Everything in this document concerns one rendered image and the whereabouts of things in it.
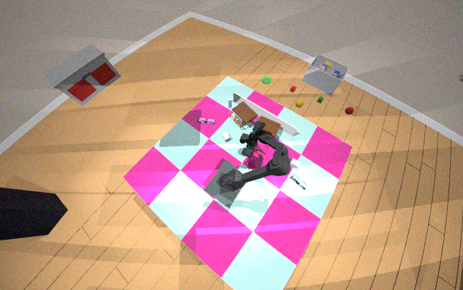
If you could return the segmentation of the white flat panel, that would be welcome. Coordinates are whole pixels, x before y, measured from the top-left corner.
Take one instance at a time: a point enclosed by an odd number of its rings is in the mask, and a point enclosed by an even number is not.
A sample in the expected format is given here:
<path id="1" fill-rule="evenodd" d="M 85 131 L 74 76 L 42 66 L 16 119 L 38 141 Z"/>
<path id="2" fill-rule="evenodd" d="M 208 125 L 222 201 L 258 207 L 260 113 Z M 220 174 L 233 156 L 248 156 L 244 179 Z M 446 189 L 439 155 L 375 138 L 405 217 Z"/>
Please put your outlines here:
<path id="1" fill-rule="evenodd" d="M 251 109 L 253 109 L 259 116 L 265 116 L 266 118 L 269 118 L 270 120 L 273 120 L 275 122 L 278 122 L 281 124 L 280 129 L 283 131 L 287 132 L 289 135 L 293 136 L 296 131 L 298 131 L 297 128 L 294 126 L 290 125 L 289 123 L 285 122 L 284 120 L 280 119 L 279 117 L 275 116 L 274 114 L 266 111 L 265 109 L 259 107 L 257 104 L 253 103 L 252 101 L 242 97 L 241 95 L 237 94 L 234 92 L 234 102 L 237 104 L 240 104 L 241 102 L 244 102 L 247 104 Z"/>

